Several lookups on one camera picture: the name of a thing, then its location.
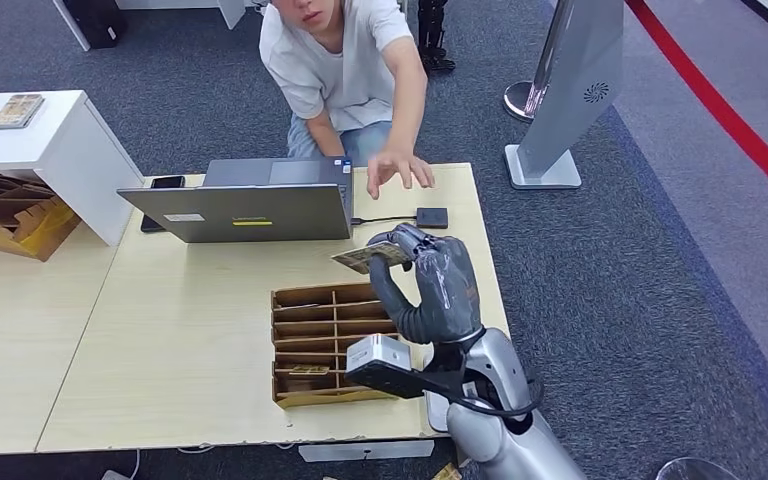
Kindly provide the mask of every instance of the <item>cardboard dividers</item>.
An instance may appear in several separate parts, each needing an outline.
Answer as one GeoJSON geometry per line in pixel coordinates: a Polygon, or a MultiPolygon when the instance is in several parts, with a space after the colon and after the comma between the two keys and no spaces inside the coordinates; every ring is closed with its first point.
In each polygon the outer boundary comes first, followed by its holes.
{"type": "Polygon", "coordinates": [[[373,333],[398,338],[368,283],[272,292],[273,400],[288,408],[392,398],[345,378],[346,350],[373,333]]]}
{"type": "Polygon", "coordinates": [[[45,184],[0,175],[0,251],[46,261],[80,221],[45,184]]]}

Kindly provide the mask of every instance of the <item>wooden table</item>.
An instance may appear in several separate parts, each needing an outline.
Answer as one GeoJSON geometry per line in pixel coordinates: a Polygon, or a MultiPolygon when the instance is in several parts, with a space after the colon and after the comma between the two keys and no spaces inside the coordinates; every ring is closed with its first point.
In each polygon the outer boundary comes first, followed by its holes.
{"type": "Polygon", "coordinates": [[[0,453],[35,450],[114,252],[84,224],[46,263],[0,252],[0,453]]]}
{"type": "MultiPolygon", "coordinates": [[[[434,167],[438,187],[381,199],[355,175],[355,216],[413,215],[447,207],[475,265],[484,323],[507,321],[468,164],[434,167]]],[[[198,185],[202,176],[190,176],[198,185]]],[[[139,231],[135,214],[98,297],[38,451],[324,442],[432,435],[424,402],[374,400],[282,410],[271,398],[270,291],[365,277],[329,257],[396,223],[356,227],[329,242],[182,243],[139,231]]],[[[393,270],[418,299],[413,274],[393,270]]],[[[420,348],[414,348],[419,366],[420,348]]]]}

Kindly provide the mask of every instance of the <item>jeans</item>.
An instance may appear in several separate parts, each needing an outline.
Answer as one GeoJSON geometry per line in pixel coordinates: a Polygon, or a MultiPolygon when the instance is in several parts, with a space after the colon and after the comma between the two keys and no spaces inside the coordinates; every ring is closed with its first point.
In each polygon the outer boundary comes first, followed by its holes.
{"type": "MultiPolygon", "coordinates": [[[[365,167],[369,159],[384,148],[390,135],[390,122],[375,122],[356,130],[340,132],[340,141],[346,155],[352,159],[355,167],[365,167]]],[[[321,157],[322,152],[316,141],[310,136],[307,124],[296,115],[290,119],[290,131],[287,133],[287,148],[290,158],[321,157]]]]}

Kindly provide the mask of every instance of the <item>red stripe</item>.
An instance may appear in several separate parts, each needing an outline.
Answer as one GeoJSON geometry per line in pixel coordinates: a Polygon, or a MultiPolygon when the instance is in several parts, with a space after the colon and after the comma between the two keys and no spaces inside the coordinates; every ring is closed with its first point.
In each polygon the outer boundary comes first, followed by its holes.
{"type": "Polygon", "coordinates": [[[740,118],[705,75],[696,68],[643,0],[626,0],[626,3],[699,101],[768,177],[767,143],[740,118]]]}

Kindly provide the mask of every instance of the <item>man's right hand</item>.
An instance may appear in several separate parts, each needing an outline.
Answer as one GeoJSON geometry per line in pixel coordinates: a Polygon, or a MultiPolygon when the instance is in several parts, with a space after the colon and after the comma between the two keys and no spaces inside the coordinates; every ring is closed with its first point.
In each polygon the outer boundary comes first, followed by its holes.
{"type": "Polygon", "coordinates": [[[434,173],[424,160],[410,152],[385,148],[369,160],[369,168],[366,172],[368,176],[366,191],[374,200],[378,200],[381,185],[390,181],[396,172],[402,177],[402,185],[405,188],[409,189],[413,186],[411,176],[416,177],[422,188],[434,186],[434,173]]]}

